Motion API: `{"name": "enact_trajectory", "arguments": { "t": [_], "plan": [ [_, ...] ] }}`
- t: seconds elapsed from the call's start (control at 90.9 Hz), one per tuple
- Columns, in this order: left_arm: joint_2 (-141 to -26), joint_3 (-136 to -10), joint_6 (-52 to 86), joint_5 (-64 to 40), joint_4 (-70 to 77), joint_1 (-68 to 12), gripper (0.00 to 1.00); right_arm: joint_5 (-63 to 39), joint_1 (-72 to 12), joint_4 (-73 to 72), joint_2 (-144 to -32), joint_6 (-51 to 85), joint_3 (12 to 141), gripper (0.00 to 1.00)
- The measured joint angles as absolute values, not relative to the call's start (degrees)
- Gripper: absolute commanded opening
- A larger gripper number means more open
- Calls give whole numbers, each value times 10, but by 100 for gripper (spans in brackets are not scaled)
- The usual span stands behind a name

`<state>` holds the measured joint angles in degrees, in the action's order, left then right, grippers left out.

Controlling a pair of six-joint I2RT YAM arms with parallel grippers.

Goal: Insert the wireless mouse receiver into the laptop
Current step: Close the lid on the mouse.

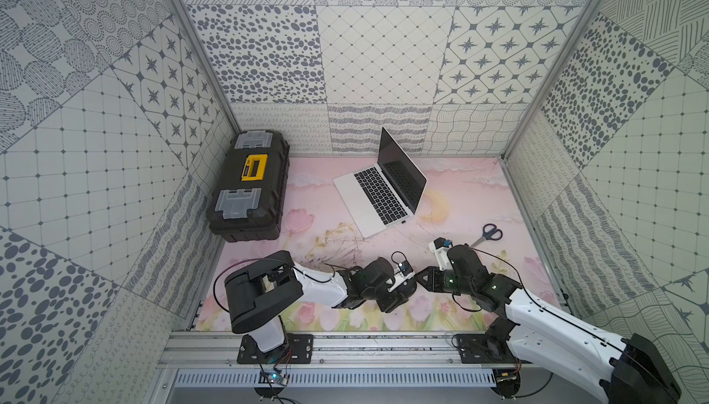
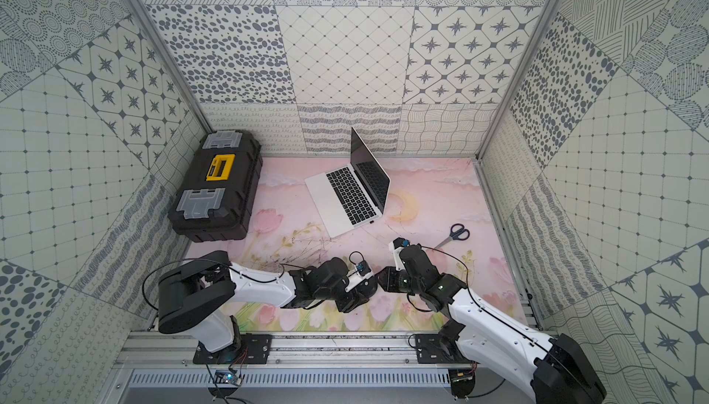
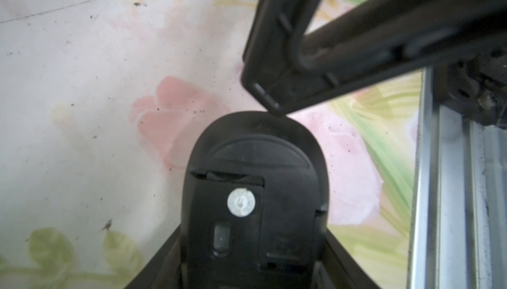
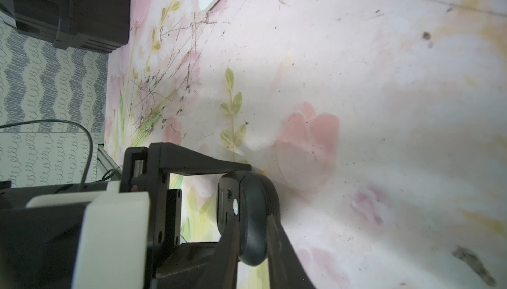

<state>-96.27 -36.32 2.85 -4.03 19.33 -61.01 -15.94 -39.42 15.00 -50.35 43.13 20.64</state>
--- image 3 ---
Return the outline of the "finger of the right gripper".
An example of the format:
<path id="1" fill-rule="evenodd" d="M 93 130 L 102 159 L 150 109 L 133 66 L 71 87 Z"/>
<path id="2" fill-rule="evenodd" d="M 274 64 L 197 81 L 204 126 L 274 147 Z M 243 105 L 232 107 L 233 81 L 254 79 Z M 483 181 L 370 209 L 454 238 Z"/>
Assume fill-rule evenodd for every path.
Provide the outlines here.
<path id="1" fill-rule="evenodd" d="M 418 67 L 506 43 L 506 0 L 367 0 L 305 35 L 308 16 L 290 41 L 290 57 L 310 74 Z"/>

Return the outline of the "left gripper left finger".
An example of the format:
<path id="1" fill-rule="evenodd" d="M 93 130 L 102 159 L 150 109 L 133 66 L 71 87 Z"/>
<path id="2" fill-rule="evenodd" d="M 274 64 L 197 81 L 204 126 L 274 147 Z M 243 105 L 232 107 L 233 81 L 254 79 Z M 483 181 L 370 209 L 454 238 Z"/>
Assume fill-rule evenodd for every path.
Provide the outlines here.
<path id="1" fill-rule="evenodd" d="M 181 231 L 175 229 L 125 289 L 181 289 Z"/>

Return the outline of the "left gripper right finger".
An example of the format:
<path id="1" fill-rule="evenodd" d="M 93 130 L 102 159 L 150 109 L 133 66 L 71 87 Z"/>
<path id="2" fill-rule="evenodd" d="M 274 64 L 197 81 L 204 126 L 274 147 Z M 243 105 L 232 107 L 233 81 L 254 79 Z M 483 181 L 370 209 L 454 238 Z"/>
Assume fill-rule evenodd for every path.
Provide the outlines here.
<path id="1" fill-rule="evenodd" d="M 324 268 L 331 288 L 380 289 L 329 230 L 324 245 Z"/>

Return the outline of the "black wireless mouse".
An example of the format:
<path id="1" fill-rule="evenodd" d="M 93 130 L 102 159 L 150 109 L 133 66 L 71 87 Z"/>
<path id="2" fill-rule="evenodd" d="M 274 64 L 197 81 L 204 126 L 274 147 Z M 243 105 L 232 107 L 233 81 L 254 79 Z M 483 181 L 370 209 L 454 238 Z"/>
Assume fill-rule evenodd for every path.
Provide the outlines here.
<path id="1" fill-rule="evenodd" d="M 187 165 L 184 288 L 310 288 L 328 208 L 326 162 L 305 126 L 260 111 L 219 118 Z"/>

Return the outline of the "black mouse battery cover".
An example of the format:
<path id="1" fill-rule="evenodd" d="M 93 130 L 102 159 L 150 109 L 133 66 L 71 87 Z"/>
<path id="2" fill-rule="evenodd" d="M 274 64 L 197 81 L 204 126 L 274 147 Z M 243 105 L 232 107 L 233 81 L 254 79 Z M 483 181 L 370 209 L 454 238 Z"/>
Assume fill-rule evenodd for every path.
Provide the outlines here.
<path id="1" fill-rule="evenodd" d="M 368 0 L 308 33 L 321 0 L 259 0 L 243 54 L 243 87 L 271 114 L 288 115 L 413 71 L 380 24 L 401 0 Z"/>

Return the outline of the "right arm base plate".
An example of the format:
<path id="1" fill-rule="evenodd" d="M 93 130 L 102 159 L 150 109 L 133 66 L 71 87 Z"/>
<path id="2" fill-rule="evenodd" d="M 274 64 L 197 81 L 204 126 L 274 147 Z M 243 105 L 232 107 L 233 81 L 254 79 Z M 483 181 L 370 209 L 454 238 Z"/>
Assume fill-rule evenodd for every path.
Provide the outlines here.
<path id="1" fill-rule="evenodd" d="M 484 126 L 506 129 L 506 47 L 434 69 L 438 104 Z"/>

